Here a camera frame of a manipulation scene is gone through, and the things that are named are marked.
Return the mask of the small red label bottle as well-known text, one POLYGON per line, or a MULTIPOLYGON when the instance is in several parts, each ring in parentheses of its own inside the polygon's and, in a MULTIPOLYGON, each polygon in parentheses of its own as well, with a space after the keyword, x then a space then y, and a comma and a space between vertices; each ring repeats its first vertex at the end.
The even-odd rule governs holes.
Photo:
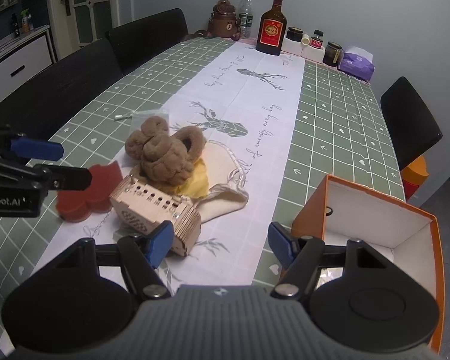
POLYGON ((323 46, 323 31, 314 30, 313 35, 310 37, 310 46, 315 49, 321 49, 323 46))

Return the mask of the brown bear shaped container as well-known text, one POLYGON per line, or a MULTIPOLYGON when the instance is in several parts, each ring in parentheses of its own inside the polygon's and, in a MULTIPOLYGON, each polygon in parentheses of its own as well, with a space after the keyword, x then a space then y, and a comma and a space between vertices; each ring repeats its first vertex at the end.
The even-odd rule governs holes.
POLYGON ((209 17, 207 30, 194 33, 202 38, 230 38, 238 41, 241 38, 241 26, 236 15, 236 8, 229 0, 219 0, 209 17))

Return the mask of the purple tissue pack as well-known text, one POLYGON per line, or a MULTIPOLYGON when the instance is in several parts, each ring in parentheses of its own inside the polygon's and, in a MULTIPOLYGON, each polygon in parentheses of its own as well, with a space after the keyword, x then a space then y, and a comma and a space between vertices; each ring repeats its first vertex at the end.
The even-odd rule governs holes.
POLYGON ((338 64, 338 70, 369 82, 375 72, 373 54, 356 46, 345 48, 338 64))

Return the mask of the small black jar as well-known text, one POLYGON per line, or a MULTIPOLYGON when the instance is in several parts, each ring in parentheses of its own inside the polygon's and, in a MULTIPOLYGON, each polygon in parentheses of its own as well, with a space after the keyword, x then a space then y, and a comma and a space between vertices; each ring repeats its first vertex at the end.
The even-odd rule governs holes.
POLYGON ((304 32, 302 29, 297 28, 297 27, 288 27, 287 33, 286 33, 286 38, 289 39, 290 41, 295 41, 295 42, 302 42, 302 38, 303 38, 304 32))

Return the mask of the brown plush toy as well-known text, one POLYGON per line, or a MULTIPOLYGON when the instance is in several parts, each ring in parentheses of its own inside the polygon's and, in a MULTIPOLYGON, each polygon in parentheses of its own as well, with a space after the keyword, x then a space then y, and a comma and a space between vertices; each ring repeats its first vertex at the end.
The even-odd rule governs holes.
POLYGON ((158 115, 147 118, 126 140, 127 155, 138 162, 132 171, 137 178, 173 194, 192 174, 206 144, 203 132, 194 126, 170 134, 167 121, 158 115))

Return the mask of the small white bottle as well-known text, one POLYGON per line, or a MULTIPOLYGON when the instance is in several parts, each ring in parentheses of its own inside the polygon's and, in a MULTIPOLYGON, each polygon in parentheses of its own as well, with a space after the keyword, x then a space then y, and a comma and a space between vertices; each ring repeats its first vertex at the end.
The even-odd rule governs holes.
POLYGON ((301 39, 301 43, 303 44, 303 46, 307 47, 310 44, 310 42, 311 42, 310 37, 304 34, 301 39))

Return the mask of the wooden laser-cut box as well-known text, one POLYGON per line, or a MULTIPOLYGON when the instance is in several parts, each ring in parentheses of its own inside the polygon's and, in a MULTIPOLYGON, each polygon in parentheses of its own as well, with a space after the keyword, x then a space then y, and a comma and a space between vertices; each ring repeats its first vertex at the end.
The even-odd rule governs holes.
POLYGON ((174 231, 171 250, 179 256, 190 255, 201 234, 199 201, 184 195, 170 195, 136 177, 132 168, 122 169, 123 180, 109 195, 122 221, 142 234, 151 233, 168 220, 174 231))

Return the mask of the black chair far right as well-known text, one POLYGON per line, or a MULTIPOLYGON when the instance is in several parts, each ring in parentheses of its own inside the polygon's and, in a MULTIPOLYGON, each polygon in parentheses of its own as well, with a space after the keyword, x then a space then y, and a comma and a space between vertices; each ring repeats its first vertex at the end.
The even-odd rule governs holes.
POLYGON ((124 75, 180 43, 188 35, 181 9, 166 10, 109 30, 105 37, 124 75))

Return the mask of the cream cloth oven mitt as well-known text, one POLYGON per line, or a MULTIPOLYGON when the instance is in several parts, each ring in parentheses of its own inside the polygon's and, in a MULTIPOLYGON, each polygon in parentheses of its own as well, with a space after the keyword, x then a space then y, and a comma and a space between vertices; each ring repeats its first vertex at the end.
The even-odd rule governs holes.
POLYGON ((204 160, 209 181, 206 197, 193 204, 201 222, 239 211, 249 201, 245 190, 246 174, 230 148, 219 141, 209 140, 201 158, 204 160))

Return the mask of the orange red stool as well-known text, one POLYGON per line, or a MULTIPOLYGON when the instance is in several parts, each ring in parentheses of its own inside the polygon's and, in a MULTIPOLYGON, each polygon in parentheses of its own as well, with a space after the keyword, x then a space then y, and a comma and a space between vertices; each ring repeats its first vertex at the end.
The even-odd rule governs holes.
POLYGON ((407 201, 414 195, 428 176, 424 155, 420 155, 416 160, 401 170, 401 180, 407 201))

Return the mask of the red sponge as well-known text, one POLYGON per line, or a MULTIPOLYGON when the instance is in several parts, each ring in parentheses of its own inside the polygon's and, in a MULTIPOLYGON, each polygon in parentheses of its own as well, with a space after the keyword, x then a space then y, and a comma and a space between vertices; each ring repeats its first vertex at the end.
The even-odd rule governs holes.
POLYGON ((122 182, 117 161, 108 165, 96 164, 89 168, 91 184, 83 191, 58 191, 56 210, 67 222, 81 222, 91 213, 111 210, 110 194, 122 182))

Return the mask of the black chair far left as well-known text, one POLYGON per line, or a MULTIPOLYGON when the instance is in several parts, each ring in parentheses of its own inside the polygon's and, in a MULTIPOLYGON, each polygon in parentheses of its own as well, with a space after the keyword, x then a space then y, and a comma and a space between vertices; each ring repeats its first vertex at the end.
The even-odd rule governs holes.
POLYGON ((102 38, 47 67, 7 96, 0 103, 0 124, 48 140, 122 77, 110 42, 102 38))

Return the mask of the orange storage box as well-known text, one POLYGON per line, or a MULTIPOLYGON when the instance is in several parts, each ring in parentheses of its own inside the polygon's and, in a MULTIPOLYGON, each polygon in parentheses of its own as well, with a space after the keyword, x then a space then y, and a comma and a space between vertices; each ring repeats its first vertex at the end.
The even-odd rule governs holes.
POLYGON ((429 347, 441 349, 445 319, 445 270, 437 218, 367 186, 327 174, 292 222, 294 236, 329 245, 350 238, 367 242, 435 297, 438 326, 429 347))

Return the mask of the yellow cloth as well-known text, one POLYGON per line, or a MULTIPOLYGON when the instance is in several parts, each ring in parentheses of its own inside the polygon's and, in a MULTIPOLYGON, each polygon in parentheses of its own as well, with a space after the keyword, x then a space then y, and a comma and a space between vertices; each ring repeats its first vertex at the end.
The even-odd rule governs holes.
POLYGON ((206 163, 203 158, 195 161, 191 176, 182 184, 173 188, 173 194, 202 199, 209 193, 209 180, 206 163))

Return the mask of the white cabinet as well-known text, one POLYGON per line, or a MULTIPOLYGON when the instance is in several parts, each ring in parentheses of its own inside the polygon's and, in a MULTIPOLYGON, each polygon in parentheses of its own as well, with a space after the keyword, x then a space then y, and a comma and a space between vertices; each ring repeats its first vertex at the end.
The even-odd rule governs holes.
POLYGON ((0 103, 56 62, 48 25, 4 43, 0 46, 0 103))

